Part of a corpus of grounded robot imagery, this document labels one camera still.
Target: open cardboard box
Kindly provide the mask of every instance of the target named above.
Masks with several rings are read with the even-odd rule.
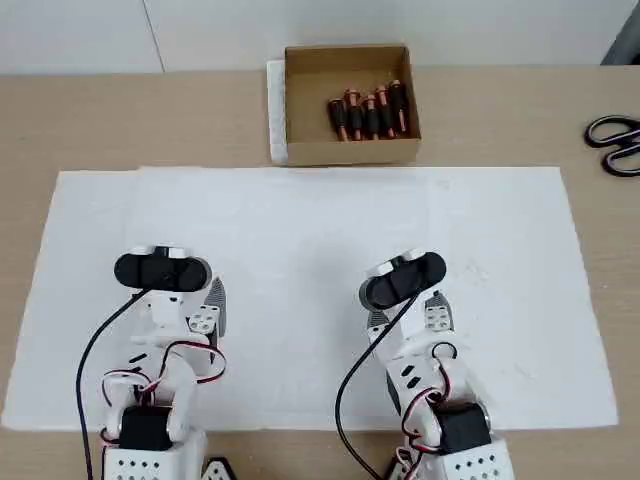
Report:
[[[331,127],[327,102],[347,88],[363,95],[399,79],[406,85],[409,132],[388,140],[340,142]],[[421,134],[404,45],[292,47],[285,50],[285,109],[288,164],[294,166],[408,163],[415,160]]]

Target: table surface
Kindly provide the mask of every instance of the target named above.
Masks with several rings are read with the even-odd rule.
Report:
[[[640,69],[434,68],[417,70],[415,84],[419,164],[558,165],[569,192],[621,423],[507,434],[518,478],[635,478],[640,180],[604,174],[581,130],[600,115],[640,115]],[[262,72],[0,77],[0,398],[58,171],[267,166],[266,103]],[[401,441],[353,437],[380,471]],[[209,449],[240,479],[368,478],[332,432],[212,434]],[[3,479],[82,479],[83,469],[79,434],[0,431]]]

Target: white wire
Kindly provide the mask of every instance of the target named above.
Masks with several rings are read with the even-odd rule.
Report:
[[[145,392],[144,388],[147,387],[150,384],[150,379],[149,377],[147,377],[145,374],[143,373],[139,373],[139,372],[132,372],[129,370],[110,370],[107,373],[105,373],[102,376],[102,386],[103,386],[103,390],[104,390],[104,394],[105,394],[105,400],[107,401],[107,403],[111,403],[111,400],[109,399],[109,396],[107,395],[107,385],[108,385],[108,380],[110,378],[114,378],[114,377],[118,377],[118,378],[128,378],[131,379],[133,381],[131,382],[127,382],[129,383],[129,385],[134,385],[134,386],[139,386],[139,387],[143,387],[142,392]],[[152,392],[151,395],[151,403],[155,403],[155,394]]]

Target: white paper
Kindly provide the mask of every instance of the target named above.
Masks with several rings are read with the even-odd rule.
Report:
[[[93,331],[129,295],[113,276],[123,250],[136,172],[62,172],[58,176],[22,319],[2,424],[19,430],[79,428],[75,374]],[[104,335],[85,370],[86,408],[97,425],[98,379],[117,362]]]
[[[219,383],[200,388],[194,412],[207,429],[333,429],[337,387],[367,344],[367,313],[357,300],[363,272],[415,246],[448,263],[438,287],[469,345],[460,355],[481,383],[494,428],[617,422],[557,169],[144,169],[121,245],[139,243],[189,247],[225,282],[228,328],[220,347],[229,369]],[[101,261],[103,271],[91,279],[96,290],[114,283],[112,258]],[[50,303],[46,291],[36,297],[46,290],[36,280],[29,305]],[[117,287],[111,290],[117,307]],[[5,424],[77,426],[72,377],[89,331],[103,318],[87,320],[87,306],[74,300],[77,309],[65,312],[62,331],[48,340],[72,350],[73,361],[34,349],[25,335],[18,352],[18,359],[42,356],[56,365],[48,373],[57,388],[46,392],[56,400],[55,415],[32,418],[45,392],[33,385],[35,370],[17,362]],[[39,329],[46,321],[27,310],[25,324]],[[86,328],[71,328],[82,321]],[[126,342],[126,329],[117,327],[111,338],[93,354],[105,370],[114,366],[114,342]],[[87,384],[92,379],[97,384],[99,376],[88,376]],[[97,392],[87,402],[96,427]],[[343,405],[348,428],[398,429],[374,359]]]

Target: scissors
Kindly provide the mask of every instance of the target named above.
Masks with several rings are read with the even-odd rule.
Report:
[[[617,125],[622,127],[622,131],[614,133],[608,137],[598,138],[594,135],[595,130],[602,125]],[[621,168],[616,162],[621,158],[630,157],[640,152],[640,121],[623,115],[608,115],[593,121],[584,131],[584,141],[593,148],[605,148],[618,146],[620,148],[607,153],[602,158],[602,168],[605,172],[616,177],[637,177],[640,176],[640,167]]]

